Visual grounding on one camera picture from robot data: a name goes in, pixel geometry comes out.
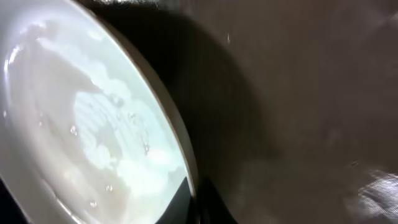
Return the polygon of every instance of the water droplet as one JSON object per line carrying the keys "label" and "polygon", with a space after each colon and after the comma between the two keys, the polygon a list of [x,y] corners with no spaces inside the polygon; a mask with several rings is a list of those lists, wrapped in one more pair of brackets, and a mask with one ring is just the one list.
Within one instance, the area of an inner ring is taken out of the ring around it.
{"label": "water droplet", "polygon": [[75,126],[72,126],[72,127],[70,128],[70,133],[71,133],[72,135],[74,135],[74,136],[77,135],[77,130],[76,130],[76,127],[75,127]]}
{"label": "water droplet", "polygon": [[97,203],[96,203],[96,202],[90,202],[90,206],[91,206],[92,208],[95,208],[95,207],[97,207]]}
{"label": "water droplet", "polygon": [[111,185],[106,186],[106,191],[111,192],[113,190],[113,187]]}
{"label": "water droplet", "polygon": [[134,113],[129,113],[129,119],[134,119],[136,115]]}
{"label": "water droplet", "polygon": [[149,152],[149,144],[144,144],[145,156],[148,155]]}

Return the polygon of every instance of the table surface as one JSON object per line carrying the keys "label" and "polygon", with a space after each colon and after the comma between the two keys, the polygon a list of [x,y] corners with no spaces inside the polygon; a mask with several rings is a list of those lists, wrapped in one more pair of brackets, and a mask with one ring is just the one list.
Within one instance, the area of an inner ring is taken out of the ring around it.
{"label": "table surface", "polygon": [[88,2],[158,72],[238,222],[397,220],[396,1]]}

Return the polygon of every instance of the white plate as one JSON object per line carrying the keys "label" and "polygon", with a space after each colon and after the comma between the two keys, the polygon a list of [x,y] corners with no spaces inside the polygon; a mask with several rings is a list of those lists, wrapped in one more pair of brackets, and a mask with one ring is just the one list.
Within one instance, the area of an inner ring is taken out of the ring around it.
{"label": "white plate", "polygon": [[184,178],[195,196],[175,105],[107,26],[71,1],[0,2],[0,176],[34,223],[155,223]]}

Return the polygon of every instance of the brown surface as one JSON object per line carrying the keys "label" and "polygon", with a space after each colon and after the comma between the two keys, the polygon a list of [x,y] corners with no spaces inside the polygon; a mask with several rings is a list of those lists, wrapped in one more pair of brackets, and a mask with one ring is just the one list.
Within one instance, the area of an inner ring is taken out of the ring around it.
{"label": "brown surface", "polygon": [[387,222],[353,210],[369,172],[398,172],[396,1],[90,7],[157,70],[238,222]]}

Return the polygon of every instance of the dark surface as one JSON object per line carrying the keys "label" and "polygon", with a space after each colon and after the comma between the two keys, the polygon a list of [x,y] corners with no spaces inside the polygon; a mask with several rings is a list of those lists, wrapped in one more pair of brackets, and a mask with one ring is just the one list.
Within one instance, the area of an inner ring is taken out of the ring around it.
{"label": "dark surface", "polygon": [[237,224],[210,179],[202,181],[197,199],[201,224]]}
{"label": "dark surface", "polygon": [[94,12],[159,73],[239,223],[397,221],[397,1],[173,4]]}
{"label": "dark surface", "polygon": [[190,208],[191,191],[187,178],[183,180],[166,211],[156,224],[191,224],[187,222]]}
{"label": "dark surface", "polygon": [[2,220],[9,223],[26,224],[22,212],[8,193],[3,182],[0,180],[0,215]]}

